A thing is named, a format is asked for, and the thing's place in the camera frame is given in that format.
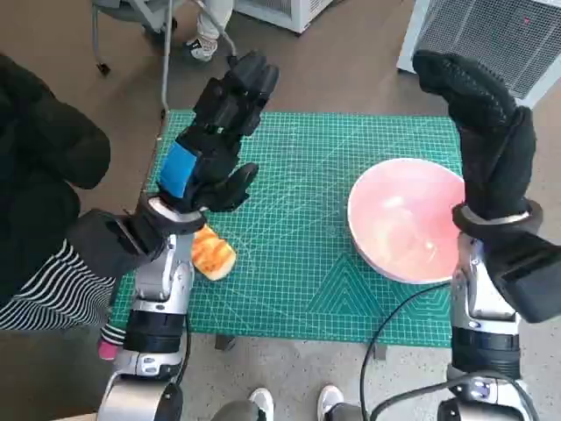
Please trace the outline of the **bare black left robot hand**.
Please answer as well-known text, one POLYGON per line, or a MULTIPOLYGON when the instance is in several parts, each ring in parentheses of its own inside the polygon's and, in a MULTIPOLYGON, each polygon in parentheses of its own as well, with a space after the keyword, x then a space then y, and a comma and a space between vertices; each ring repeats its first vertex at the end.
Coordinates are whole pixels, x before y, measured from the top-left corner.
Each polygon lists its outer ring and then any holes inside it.
POLYGON ((260 123, 280 70, 251 51, 233 58, 220 79, 209 79, 194 107, 195 117, 172 143, 158 180, 158 195, 187 213, 233 211, 259 172, 256 163, 238 166, 241 141, 260 123))

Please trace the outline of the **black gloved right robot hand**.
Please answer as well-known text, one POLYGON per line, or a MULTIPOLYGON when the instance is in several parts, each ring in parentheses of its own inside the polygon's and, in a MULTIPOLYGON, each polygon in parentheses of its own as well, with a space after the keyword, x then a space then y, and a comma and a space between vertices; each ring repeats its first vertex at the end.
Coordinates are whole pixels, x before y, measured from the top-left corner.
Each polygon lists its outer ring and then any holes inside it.
POLYGON ((412 64, 422 91, 448 104, 470 211, 484 220, 528 212, 536 152, 532 110, 517 104, 504 81, 474 59, 419 50, 412 64))

